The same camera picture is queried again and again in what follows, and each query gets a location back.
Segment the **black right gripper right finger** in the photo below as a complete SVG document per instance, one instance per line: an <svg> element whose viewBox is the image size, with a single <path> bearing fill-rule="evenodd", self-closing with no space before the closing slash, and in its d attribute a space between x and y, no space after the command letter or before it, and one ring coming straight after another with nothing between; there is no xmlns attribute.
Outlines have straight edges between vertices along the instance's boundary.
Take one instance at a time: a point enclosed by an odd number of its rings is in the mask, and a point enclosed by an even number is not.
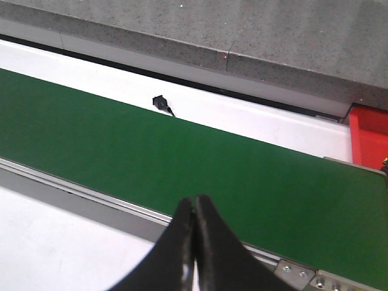
<svg viewBox="0 0 388 291"><path fill-rule="evenodd" d="M209 196L198 195L195 209L201 290L294 290L251 255Z"/></svg>

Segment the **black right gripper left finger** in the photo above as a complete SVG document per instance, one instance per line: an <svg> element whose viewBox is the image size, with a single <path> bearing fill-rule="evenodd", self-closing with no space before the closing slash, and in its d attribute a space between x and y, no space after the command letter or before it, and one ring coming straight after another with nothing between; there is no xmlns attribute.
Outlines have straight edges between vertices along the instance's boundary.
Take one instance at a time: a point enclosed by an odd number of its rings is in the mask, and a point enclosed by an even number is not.
<svg viewBox="0 0 388 291"><path fill-rule="evenodd" d="M180 200L171 222L149 253L111 290L192 290L192 202Z"/></svg>

